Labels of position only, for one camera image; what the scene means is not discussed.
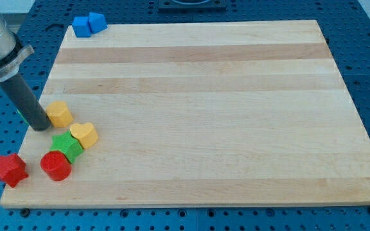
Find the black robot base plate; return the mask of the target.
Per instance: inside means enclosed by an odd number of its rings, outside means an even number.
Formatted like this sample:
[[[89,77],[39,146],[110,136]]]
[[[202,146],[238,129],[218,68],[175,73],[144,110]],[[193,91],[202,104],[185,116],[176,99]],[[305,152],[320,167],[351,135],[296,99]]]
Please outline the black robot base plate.
[[[175,12],[182,10],[223,10],[227,0],[158,0],[159,12]]]

